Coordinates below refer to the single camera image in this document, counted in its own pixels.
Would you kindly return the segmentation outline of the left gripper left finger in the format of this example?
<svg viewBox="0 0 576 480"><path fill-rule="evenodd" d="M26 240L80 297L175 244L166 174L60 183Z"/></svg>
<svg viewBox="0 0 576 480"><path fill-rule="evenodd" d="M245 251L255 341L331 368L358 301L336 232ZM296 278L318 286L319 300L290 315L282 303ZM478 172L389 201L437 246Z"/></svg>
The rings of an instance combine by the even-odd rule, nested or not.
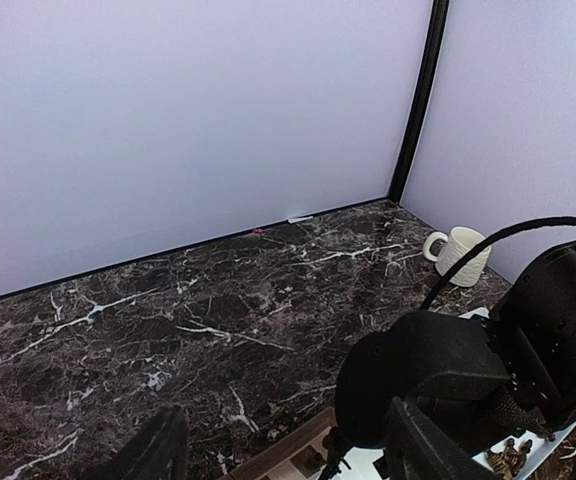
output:
<svg viewBox="0 0 576 480"><path fill-rule="evenodd" d="M180 405L162 408L110 460L96 479L186 479L188 423Z"/></svg>

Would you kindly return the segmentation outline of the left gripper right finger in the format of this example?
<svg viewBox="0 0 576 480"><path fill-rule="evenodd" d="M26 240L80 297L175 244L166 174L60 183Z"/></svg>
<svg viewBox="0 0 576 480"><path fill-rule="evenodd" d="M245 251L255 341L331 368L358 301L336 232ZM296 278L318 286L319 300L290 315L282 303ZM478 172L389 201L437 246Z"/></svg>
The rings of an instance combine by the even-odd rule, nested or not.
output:
<svg viewBox="0 0 576 480"><path fill-rule="evenodd" d="M385 458L390 479L487 479L416 405L394 397L387 414Z"/></svg>

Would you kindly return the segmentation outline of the wooden chess board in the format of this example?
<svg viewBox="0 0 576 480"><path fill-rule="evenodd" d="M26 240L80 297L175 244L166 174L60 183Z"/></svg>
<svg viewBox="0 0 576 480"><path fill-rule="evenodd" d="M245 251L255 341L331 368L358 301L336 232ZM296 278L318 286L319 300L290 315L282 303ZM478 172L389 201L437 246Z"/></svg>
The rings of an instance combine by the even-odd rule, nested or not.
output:
<svg viewBox="0 0 576 480"><path fill-rule="evenodd" d="M322 439L334 426L334 409L327 407L222 479L318 479L327 454Z"/></svg>

